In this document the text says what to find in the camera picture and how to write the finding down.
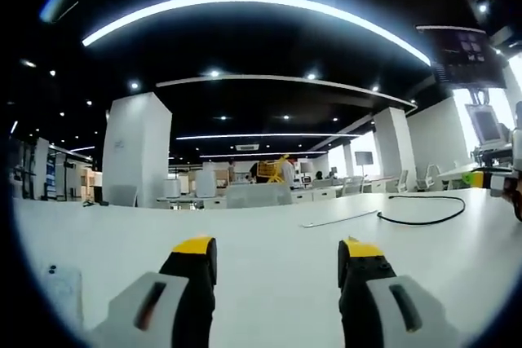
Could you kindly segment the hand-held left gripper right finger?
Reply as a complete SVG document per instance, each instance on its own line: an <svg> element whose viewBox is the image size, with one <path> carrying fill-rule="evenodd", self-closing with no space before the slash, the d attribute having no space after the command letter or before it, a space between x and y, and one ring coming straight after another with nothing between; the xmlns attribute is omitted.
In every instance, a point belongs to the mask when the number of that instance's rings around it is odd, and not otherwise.
<svg viewBox="0 0 522 348"><path fill-rule="evenodd" d="M338 308L346 347L458 347L444 306L377 246L338 243Z"/></svg>

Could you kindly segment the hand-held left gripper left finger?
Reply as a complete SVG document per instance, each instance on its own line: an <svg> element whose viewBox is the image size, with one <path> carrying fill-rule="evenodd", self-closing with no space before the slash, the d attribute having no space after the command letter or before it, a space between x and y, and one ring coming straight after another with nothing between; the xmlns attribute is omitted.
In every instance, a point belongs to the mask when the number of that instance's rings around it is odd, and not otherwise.
<svg viewBox="0 0 522 348"><path fill-rule="evenodd" d="M217 242L177 244L158 273L147 272L108 305L91 331L94 347L207 347L215 310Z"/></svg>

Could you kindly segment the person's right hand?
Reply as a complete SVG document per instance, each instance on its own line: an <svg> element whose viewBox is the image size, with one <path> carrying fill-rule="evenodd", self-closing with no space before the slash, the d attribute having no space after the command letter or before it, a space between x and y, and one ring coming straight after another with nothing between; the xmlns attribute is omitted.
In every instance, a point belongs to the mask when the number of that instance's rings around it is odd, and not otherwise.
<svg viewBox="0 0 522 348"><path fill-rule="evenodd" d="M513 206L515 217L521 221L521 179L506 179L502 197Z"/></svg>

